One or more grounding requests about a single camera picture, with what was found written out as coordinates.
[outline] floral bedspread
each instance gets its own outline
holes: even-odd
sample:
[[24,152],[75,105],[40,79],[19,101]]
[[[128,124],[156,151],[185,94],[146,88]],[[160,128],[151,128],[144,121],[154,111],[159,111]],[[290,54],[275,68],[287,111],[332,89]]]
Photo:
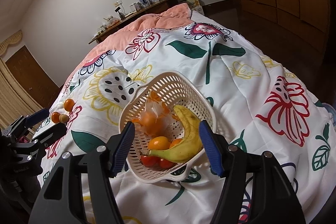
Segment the floral bedspread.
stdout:
[[[137,87],[167,70],[184,74],[204,94],[228,142],[249,153],[275,154],[307,222],[312,220],[336,184],[336,134],[328,112],[281,64],[237,32],[205,22],[147,29],[124,51],[107,51],[79,69],[50,109],[62,112],[59,104],[76,102],[66,136],[42,160],[41,185],[63,152],[83,154],[118,134],[122,109]],[[52,124],[46,119],[37,134]],[[224,179],[212,173],[205,154],[181,182],[143,184],[127,169],[110,180],[125,223],[210,222]],[[251,187],[247,176],[239,223],[248,218]],[[83,192],[88,221],[94,223],[85,176]]]

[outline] curtain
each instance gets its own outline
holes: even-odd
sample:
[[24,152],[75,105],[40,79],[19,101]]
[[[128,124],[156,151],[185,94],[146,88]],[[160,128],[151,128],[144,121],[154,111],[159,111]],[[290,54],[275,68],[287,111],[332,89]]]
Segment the curtain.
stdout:
[[[15,43],[18,43],[22,38],[22,32],[18,36],[16,32]],[[14,44],[13,36],[6,39],[4,42]],[[21,87],[14,76],[9,71],[8,67],[0,57],[0,127],[6,128],[21,115],[27,116],[42,109],[42,107]]]

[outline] plastic basket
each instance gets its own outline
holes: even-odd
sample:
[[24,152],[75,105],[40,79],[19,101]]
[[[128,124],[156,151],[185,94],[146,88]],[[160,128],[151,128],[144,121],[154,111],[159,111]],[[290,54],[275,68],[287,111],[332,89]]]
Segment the plastic basket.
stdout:
[[[207,120],[212,131],[216,132],[216,117],[211,105],[185,76],[176,71],[159,74],[149,83],[138,87],[134,98],[126,105],[120,116],[119,132],[123,130],[128,121],[141,113],[145,107],[148,94],[152,90],[161,97],[172,113],[174,113],[173,107],[176,104],[186,106],[201,120]],[[165,130],[164,135],[170,141],[182,138],[184,136],[184,128],[181,122],[175,121],[170,124]],[[150,140],[144,133],[136,132],[132,147],[127,156],[127,164],[131,172],[137,179],[145,183],[155,183],[161,180],[184,180],[189,175],[194,162],[204,153],[204,149],[202,149],[188,162],[177,164],[167,170],[160,169],[160,167],[145,167],[140,162],[140,152],[142,149],[147,149],[147,144]],[[182,174],[177,176],[171,174],[182,166],[186,166]]]

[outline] wooden floor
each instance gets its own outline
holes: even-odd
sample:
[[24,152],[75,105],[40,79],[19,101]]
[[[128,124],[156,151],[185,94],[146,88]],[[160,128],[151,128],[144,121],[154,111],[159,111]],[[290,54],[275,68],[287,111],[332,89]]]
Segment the wooden floor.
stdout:
[[336,64],[323,63],[323,56],[300,37],[281,26],[236,9],[207,15],[239,32],[264,54],[293,72],[322,102],[336,107]]

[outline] bolt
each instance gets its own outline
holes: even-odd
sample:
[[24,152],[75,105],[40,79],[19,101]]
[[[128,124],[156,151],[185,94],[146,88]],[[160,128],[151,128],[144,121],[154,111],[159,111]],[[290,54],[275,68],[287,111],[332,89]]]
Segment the bolt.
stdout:
[[67,159],[67,158],[70,157],[70,155],[71,155],[70,152],[64,152],[64,153],[62,154],[62,158]]
[[97,147],[97,152],[104,152],[106,150],[106,146],[105,145],[100,145]]
[[270,151],[265,151],[264,155],[265,155],[266,158],[272,158],[273,157],[273,154]]
[[236,151],[238,150],[238,147],[235,146],[235,145],[229,145],[227,148],[228,148],[229,151],[231,151],[231,152],[236,152]]

